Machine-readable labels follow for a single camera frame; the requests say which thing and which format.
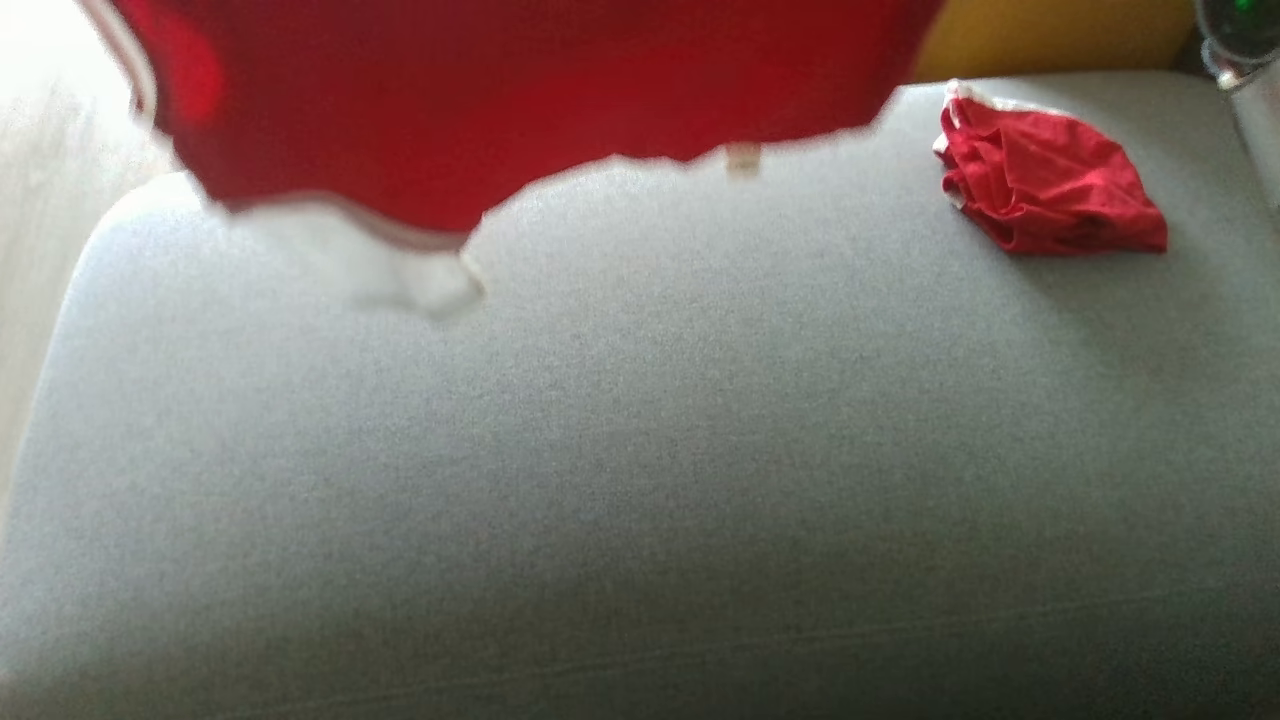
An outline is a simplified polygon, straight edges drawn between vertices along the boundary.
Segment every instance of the gray upholstery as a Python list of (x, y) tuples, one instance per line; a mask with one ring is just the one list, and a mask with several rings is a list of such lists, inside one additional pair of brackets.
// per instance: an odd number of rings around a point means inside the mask
[(182, 177), (72, 283), (0, 716), (1115, 717), (1280, 688), (1280, 241), (1213, 87), (991, 81), (1123, 142), (1166, 256), (1011, 259), (878, 126), (494, 211), (353, 309)]

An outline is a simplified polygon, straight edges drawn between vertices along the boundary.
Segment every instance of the red fabric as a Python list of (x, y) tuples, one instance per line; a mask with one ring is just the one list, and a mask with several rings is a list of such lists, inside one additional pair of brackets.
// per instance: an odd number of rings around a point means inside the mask
[(613, 154), (865, 124), (942, 3), (110, 1), (210, 196), (326, 191), (436, 231)]
[(1165, 217), (1124, 149), (1088, 124), (955, 97), (942, 111), (942, 187), (1006, 252), (1164, 252)]

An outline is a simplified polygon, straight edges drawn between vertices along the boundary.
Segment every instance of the fabric surface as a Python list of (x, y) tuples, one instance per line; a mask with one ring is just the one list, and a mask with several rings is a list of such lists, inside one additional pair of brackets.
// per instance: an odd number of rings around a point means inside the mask
[(1231, 717), (1280, 688), (1280, 243), (1211, 83), (992, 81), (1166, 256), (1011, 258), (873, 131), (494, 213), (483, 313), (335, 304), (182, 177), (77, 269), (5, 720)]
[(1169, 227), (1124, 149), (1088, 123), (951, 81), (942, 188), (1006, 252), (1164, 252)]
[(156, 127), (211, 197), (328, 193), (436, 231), (384, 233), (431, 250), (586, 161), (863, 126), (941, 5), (111, 3), (154, 69)]

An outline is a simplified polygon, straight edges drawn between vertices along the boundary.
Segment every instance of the yellow wall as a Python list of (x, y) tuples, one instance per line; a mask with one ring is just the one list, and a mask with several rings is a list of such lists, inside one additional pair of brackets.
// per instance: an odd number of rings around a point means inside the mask
[(915, 79), (1167, 68), (1194, 22), (1192, 0), (950, 0)]

